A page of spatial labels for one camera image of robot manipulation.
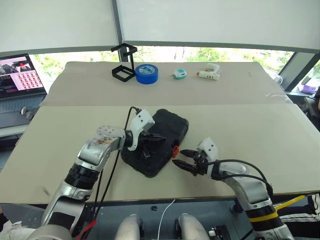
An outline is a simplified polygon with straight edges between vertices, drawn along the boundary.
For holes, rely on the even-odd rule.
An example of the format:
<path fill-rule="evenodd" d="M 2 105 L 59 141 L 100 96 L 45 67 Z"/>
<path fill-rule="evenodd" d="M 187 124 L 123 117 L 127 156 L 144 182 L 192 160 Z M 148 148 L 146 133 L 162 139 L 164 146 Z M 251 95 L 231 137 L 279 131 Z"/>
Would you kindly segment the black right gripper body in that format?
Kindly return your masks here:
<path fill-rule="evenodd" d="M 205 153 L 204 150 L 197 151 L 195 155 L 193 156 L 194 160 L 194 168 L 195 170 L 193 171 L 192 175 L 197 176 L 197 175 L 206 175 L 208 172 L 208 159 L 207 159 L 207 154 Z"/>

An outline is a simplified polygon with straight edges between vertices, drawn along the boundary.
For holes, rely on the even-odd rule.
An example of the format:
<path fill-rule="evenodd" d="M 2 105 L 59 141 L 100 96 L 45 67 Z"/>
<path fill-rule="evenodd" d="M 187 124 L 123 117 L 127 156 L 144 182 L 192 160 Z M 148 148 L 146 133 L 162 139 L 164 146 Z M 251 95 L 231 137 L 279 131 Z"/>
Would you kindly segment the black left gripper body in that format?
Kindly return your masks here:
<path fill-rule="evenodd" d="M 146 153 L 148 153 L 154 143 L 153 143 L 153 137 L 154 137 L 154 134 L 153 133 L 146 133 L 146 134 L 141 134 L 139 137 L 138 137 L 138 146 Z"/>

